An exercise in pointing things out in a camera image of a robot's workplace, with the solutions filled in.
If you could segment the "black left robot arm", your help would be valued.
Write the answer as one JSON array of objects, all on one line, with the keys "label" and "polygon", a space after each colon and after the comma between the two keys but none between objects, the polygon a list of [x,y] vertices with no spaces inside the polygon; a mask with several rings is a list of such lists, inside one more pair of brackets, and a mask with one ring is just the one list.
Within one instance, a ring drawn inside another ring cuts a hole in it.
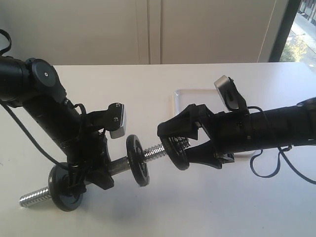
[{"label": "black left robot arm", "polygon": [[103,190],[114,186],[105,131],[112,109],[87,113],[73,104],[55,68],[42,59],[0,59],[0,103],[11,113],[23,108],[66,155],[56,166],[67,173],[67,187],[82,191],[90,182]]}]

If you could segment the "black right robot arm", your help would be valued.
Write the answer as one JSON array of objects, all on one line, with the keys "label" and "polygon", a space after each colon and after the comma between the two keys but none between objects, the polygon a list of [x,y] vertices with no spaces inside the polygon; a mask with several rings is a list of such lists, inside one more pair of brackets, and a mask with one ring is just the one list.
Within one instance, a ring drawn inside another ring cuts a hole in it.
[{"label": "black right robot arm", "polygon": [[213,113],[188,105],[158,125],[167,155],[179,170],[191,163],[221,169],[234,153],[316,143],[316,107],[311,104],[250,113],[248,109]]}]

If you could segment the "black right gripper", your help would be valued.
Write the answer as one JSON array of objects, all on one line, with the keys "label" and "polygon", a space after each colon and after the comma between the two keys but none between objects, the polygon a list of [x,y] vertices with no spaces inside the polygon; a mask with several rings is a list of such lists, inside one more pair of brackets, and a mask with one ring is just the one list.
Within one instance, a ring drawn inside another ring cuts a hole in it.
[{"label": "black right gripper", "polygon": [[222,163],[235,161],[234,153],[252,150],[252,122],[249,109],[214,114],[206,105],[190,104],[178,115],[160,123],[157,136],[197,140],[198,127],[204,130],[209,140],[185,149],[189,163],[222,169]]}]

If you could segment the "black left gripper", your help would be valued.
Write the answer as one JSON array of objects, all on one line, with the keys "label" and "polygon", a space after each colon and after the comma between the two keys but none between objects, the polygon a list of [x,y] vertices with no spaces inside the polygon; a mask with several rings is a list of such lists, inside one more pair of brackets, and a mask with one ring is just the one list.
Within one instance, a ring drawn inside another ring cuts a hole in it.
[{"label": "black left gripper", "polygon": [[114,180],[107,170],[111,158],[101,113],[80,115],[79,130],[65,142],[65,152],[71,183],[94,184],[107,190],[114,187]]}]

